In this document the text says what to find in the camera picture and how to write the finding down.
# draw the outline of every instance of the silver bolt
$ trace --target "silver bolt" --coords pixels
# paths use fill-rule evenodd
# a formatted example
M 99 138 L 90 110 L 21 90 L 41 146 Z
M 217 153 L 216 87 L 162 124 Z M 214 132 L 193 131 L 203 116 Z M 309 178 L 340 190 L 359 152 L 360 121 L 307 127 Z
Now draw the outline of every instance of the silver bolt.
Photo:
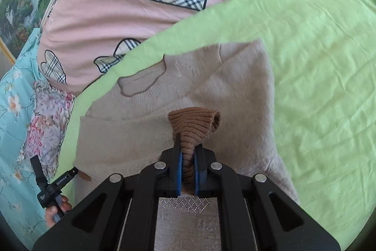
M 112 183 L 117 183 L 121 180 L 121 175 L 119 175 L 118 173 L 114 173 L 113 175 L 111 175 L 110 177 L 110 181 Z
M 210 167 L 214 170 L 220 170 L 222 168 L 222 164 L 219 162 L 213 162 L 211 163 Z
M 160 162 L 155 163 L 154 167 L 157 168 L 157 169 L 165 169 L 166 168 L 166 163 L 160 161 Z
M 255 179 L 256 179 L 257 182 L 264 183 L 266 181 L 266 175 L 264 175 L 262 173 L 258 173 L 255 176 Z

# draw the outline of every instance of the brown cuff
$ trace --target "brown cuff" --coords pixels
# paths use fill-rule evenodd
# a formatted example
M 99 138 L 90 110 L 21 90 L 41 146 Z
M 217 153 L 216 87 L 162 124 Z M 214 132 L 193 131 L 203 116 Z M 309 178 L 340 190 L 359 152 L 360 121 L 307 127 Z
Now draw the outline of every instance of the brown cuff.
M 183 154 L 183 191 L 194 195 L 194 149 L 210 133 L 217 130 L 221 115 L 217 110 L 192 107 L 170 112 L 168 120 L 172 126 L 174 139 L 176 134 L 180 134 Z

